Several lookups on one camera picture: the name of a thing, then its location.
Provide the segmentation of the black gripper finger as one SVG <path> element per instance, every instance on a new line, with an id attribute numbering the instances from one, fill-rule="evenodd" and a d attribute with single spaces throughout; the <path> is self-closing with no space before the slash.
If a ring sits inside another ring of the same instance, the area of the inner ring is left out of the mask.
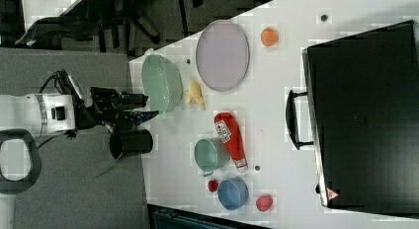
<path id="1" fill-rule="evenodd" d="M 149 111 L 149 112 L 142 112 L 142 111 L 133 111 L 130 113 L 124 113 L 123 120 L 131 123 L 134 126 L 139 126 L 159 115 L 159 111 Z"/>
<path id="2" fill-rule="evenodd" d="M 148 97 L 143 94 L 125 94 L 122 103 L 136 108 L 144 108 L 147 104 Z"/>

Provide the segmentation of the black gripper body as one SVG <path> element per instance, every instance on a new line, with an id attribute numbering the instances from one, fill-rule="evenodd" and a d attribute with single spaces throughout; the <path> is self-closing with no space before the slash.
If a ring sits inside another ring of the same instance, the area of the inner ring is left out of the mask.
<path id="1" fill-rule="evenodd" d="M 117 105 L 121 95 L 115 89 L 91 87 L 92 105 L 86 107 L 84 102 L 78 102 L 75 108 L 75 126 L 77 129 L 88 129 L 103 122 L 111 122 L 116 118 Z"/>

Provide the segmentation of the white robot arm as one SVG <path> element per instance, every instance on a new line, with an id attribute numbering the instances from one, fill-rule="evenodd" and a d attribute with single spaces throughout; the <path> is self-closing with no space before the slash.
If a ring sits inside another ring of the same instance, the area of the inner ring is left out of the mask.
<path id="1" fill-rule="evenodd" d="M 19 179 L 1 177 L 1 192 L 14 195 L 28 190 L 42 172 L 41 146 L 59 135 L 75 137 L 78 131 L 97 125 L 111 134 L 109 145 L 116 160 L 129 155 L 148 153 L 153 146 L 151 134 L 138 127 L 159 115 L 145 112 L 147 97 L 143 94 L 118 92 L 93 87 L 87 97 L 77 91 L 62 94 L 28 94 L 1 97 L 1 149 L 28 151 L 29 171 Z"/>

